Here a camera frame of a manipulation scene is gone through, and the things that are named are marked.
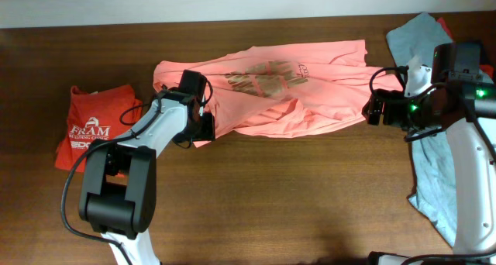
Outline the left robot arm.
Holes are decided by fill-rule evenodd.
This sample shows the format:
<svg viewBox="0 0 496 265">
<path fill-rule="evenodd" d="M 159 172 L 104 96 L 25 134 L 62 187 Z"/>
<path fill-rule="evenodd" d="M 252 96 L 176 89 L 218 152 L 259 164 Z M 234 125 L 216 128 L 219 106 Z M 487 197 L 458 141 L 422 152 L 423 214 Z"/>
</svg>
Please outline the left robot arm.
<svg viewBox="0 0 496 265">
<path fill-rule="evenodd" d="M 160 262 L 149 232 L 157 202 L 157 158 L 168 143 L 191 147 L 215 140 L 215 119 L 204 110 L 212 94 L 204 75 L 185 70 L 179 85 L 162 88 L 127 132 L 90 145 L 79 215 L 111 246 L 117 263 Z"/>
</svg>

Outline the salmon pink printed t-shirt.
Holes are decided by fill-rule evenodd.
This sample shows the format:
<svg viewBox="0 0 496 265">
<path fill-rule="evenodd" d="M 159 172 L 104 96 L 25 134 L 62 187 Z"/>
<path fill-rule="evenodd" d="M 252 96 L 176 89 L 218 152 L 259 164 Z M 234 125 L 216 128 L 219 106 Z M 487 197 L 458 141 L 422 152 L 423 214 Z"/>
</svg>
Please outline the salmon pink printed t-shirt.
<svg viewBox="0 0 496 265">
<path fill-rule="evenodd" d="M 205 109 L 215 134 L 295 138 L 335 132 L 364 120 L 369 81 L 386 90 L 401 85 L 393 74 L 367 65 L 365 40 L 252 46 L 214 60 L 160 62 L 153 87 L 179 84 L 185 70 L 210 82 Z"/>
</svg>

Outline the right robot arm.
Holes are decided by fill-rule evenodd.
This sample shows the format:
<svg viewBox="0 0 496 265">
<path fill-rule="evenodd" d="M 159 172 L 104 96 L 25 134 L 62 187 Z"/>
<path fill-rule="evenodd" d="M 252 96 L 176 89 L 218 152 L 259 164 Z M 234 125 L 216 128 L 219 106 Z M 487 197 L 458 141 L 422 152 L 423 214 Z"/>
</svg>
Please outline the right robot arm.
<svg viewBox="0 0 496 265">
<path fill-rule="evenodd" d="M 445 43 L 431 67 L 393 67 L 402 89 L 370 88 L 362 114 L 370 125 L 406 131 L 411 142 L 445 132 L 456 178 L 457 227 L 451 254 L 372 252 L 369 264 L 495 262 L 495 83 L 479 73 L 479 43 Z"/>
</svg>

